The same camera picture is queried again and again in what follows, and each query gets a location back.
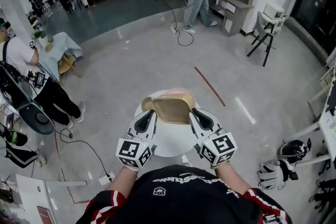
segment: red and black sleeve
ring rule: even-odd
[[[101,224],[108,217],[113,216],[118,208],[125,202],[125,197],[115,190],[104,190],[90,200],[84,215],[76,224]]]
[[[292,224],[292,221],[286,211],[260,189],[251,188],[244,193],[244,197],[257,203],[263,211],[258,224]]]

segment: white shirt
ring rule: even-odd
[[[0,43],[0,61],[3,61],[2,52],[5,43]],[[22,76],[27,76],[29,71],[41,72],[37,66],[30,65],[29,62],[34,55],[35,50],[31,49],[28,44],[24,44],[18,37],[13,37],[7,45],[7,63],[16,67]],[[43,87],[34,88],[36,93],[39,94]],[[32,98],[36,97],[36,93],[32,93]]]

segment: white helmet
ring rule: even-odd
[[[282,189],[285,187],[288,177],[292,180],[298,179],[294,167],[285,159],[276,159],[260,163],[258,176],[259,186],[261,186],[262,189]]]

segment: power strip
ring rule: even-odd
[[[173,26],[170,27],[170,30],[171,30],[171,32],[172,32],[174,35],[176,34],[176,30],[175,30],[175,28],[174,28]]]
[[[110,176],[110,177],[108,177],[108,176],[105,175],[105,176],[101,177],[101,178],[99,179],[99,183],[100,183],[102,186],[104,186],[104,185],[106,185],[106,184],[108,184],[108,183],[111,183],[112,180],[115,179],[115,174],[114,174],[113,172],[110,172],[110,173],[109,173],[109,176]]]

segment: floor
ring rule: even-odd
[[[176,9],[175,14],[181,22],[183,9]],[[252,36],[225,37],[218,26],[205,28],[197,22],[194,42],[182,47],[177,44],[177,34],[169,29],[173,22],[172,12],[168,11],[92,39],[87,34],[92,26],[82,29],[84,39],[89,40],[81,44],[84,57],[76,66],[84,77],[69,74],[63,80],[70,97],[75,102],[85,102],[87,108],[84,122],[71,130],[73,139],[88,142],[107,171],[117,173],[121,167],[115,157],[118,139],[123,137],[139,103],[153,92],[183,87],[194,94],[201,108],[216,114],[226,130],[232,132],[238,145],[232,165],[251,185],[257,186],[259,163],[276,157],[284,137],[311,124],[313,117],[307,100],[321,89],[319,78],[324,67],[286,27],[274,39],[277,49],[271,50],[266,67],[262,67],[266,47],[246,57],[253,47]],[[191,37],[181,32],[180,43],[190,41]],[[316,131],[302,140],[306,142],[308,137],[313,142],[311,155],[316,154],[321,133]],[[59,135],[32,134],[29,139],[31,144],[40,145],[48,164],[42,168],[35,166],[32,171],[32,165],[19,169],[2,159],[2,176],[15,177],[18,173],[30,177],[33,172],[33,177],[45,180],[86,180],[88,186],[69,188],[71,195],[67,189],[50,194],[58,208],[58,223],[75,223],[86,201],[103,189],[98,183],[103,176],[99,160],[86,144],[65,144]],[[195,151],[186,156],[193,166],[213,173]],[[317,212],[308,199],[316,191],[319,169],[320,165],[298,168],[298,181],[287,182],[283,190],[266,192],[287,210],[295,224],[315,223]],[[20,209],[15,210],[19,217]]]
[[[81,44],[97,35],[115,29],[143,17],[180,8],[184,0],[106,0],[88,9],[80,10],[77,4],[72,14],[62,6],[53,5],[40,22],[48,36],[66,32],[76,43]]]

